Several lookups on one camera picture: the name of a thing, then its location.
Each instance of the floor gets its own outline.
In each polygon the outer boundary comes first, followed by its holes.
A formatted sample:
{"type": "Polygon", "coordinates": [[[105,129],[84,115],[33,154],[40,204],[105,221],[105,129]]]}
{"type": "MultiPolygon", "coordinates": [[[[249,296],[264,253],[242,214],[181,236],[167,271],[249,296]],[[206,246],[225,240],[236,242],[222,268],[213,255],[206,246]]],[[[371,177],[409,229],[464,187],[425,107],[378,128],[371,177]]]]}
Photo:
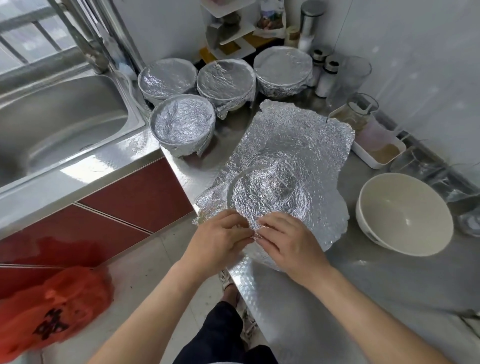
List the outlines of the floor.
{"type": "MultiPolygon", "coordinates": [[[[46,348],[44,364],[85,364],[181,258],[196,230],[192,224],[195,217],[195,213],[188,214],[116,257],[109,264],[116,290],[111,307],[77,336],[46,348]]],[[[161,364],[173,362],[221,296],[222,286],[217,276],[205,281],[177,325],[161,364]]],[[[266,341],[258,331],[252,346],[260,343],[266,341]]]]}

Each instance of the sink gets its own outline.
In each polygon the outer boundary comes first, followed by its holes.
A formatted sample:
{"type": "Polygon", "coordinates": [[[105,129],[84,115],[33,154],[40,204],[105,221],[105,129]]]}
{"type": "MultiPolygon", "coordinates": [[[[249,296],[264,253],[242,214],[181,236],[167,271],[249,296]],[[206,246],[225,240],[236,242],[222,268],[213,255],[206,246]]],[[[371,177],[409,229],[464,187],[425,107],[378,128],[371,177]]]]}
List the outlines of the sink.
{"type": "Polygon", "coordinates": [[[145,125],[114,77],[92,71],[0,108],[0,190],[145,125]]]}

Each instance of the crumpled foil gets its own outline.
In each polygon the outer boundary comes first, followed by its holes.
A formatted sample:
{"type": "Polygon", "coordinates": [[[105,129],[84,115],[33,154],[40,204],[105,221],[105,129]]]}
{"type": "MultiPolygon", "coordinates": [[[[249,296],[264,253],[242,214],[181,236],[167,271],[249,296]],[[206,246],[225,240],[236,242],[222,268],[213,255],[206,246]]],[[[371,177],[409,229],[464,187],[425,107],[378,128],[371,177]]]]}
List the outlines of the crumpled foil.
{"type": "MultiPolygon", "coordinates": [[[[213,186],[197,198],[199,222],[235,208],[257,229],[259,216],[288,212],[326,251],[347,230],[347,205],[336,184],[355,132],[291,103],[265,100],[260,109],[213,186]]],[[[279,270],[257,243],[243,252],[279,270]]]]}
{"type": "Polygon", "coordinates": [[[270,47],[253,61],[259,91],[267,97],[286,97],[299,93],[313,77],[313,61],[293,47],[270,47]]]}
{"type": "Polygon", "coordinates": [[[215,110],[206,98],[179,95],[163,101],[150,115],[150,130],[174,157],[198,156],[207,148],[215,129],[215,110]]]}
{"type": "Polygon", "coordinates": [[[255,99],[256,80],[253,68],[243,60],[214,61],[198,72],[197,90],[223,120],[229,110],[255,99]]]}
{"type": "Polygon", "coordinates": [[[166,58],[146,66],[138,75],[138,86],[145,98],[158,105],[171,96],[195,91],[197,69],[186,60],[166,58]]]}

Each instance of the person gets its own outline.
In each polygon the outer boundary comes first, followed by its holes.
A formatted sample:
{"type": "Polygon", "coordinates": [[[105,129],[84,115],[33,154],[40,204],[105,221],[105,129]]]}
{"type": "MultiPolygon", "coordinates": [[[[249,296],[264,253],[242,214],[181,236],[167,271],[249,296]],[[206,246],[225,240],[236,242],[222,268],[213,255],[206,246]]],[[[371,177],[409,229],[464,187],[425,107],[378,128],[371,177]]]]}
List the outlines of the person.
{"type": "MultiPolygon", "coordinates": [[[[295,282],[311,291],[373,364],[447,364],[450,361],[375,304],[331,266],[314,235],[281,212],[258,219],[256,241],[295,282]]],[[[254,231],[234,210],[201,224],[183,257],[88,364],[158,364],[193,295],[208,277],[234,264],[253,242],[254,231]]],[[[202,328],[174,364],[276,363],[266,346],[245,351],[241,320],[233,306],[237,291],[225,290],[202,328]]]]}

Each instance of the dark pants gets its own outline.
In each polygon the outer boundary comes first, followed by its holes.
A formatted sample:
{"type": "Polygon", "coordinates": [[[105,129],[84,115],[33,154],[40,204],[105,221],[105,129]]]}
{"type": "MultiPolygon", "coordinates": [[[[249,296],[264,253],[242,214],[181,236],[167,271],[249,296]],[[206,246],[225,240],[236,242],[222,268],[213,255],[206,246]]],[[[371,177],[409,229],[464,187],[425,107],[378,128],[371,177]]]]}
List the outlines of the dark pants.
{"type": "Polygon", "coordinates": [[[240,333],[243,321],[227,302],[219,302],[207,315],[198,334],[180,351],[173,364],[278,364],[268,346],[244,349],[240,333]]]}

